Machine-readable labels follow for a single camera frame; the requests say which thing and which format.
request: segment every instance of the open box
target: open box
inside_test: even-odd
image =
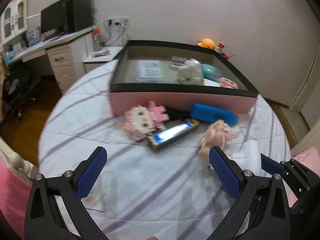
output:
[[[178,70],[171,67],[172,57],[193,58],[218,68],[222,77],[235,82],[239,89],[205,85],[185,85],[177,80]],[[165,81],[137,80],[140,61],[158,61]],[[109,101],[113,115],[124,115],[133,106],[157,105],[190,111],[194,103],[215,106],[246,114],[255,104],[259,92],[229,61],[212,49],[166,41],[129,41],[110,81]]]

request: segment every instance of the drawer handle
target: drawer handle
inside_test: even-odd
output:
[[[55,58],[54,61],[59,61],[59,60],[62,60],[64,59],[64,57],[61,57],[61,58]]]

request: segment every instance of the power outlet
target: power outlet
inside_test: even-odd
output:
[[[112,25],[116,23],[129,25],[130,24],[130,17],[109,17],[108,20],[112,20]]]

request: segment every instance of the orange plush toy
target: orange plush toy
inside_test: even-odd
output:
[[[197,46],[208,48],[208,49],[216,49],[216,44],[213,40],[203,39],[202,42],[198,42]]]

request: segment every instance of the speaker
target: speaker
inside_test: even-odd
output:
[[[91,0],[66,0],[65,32],[74,33],[92,26]]]

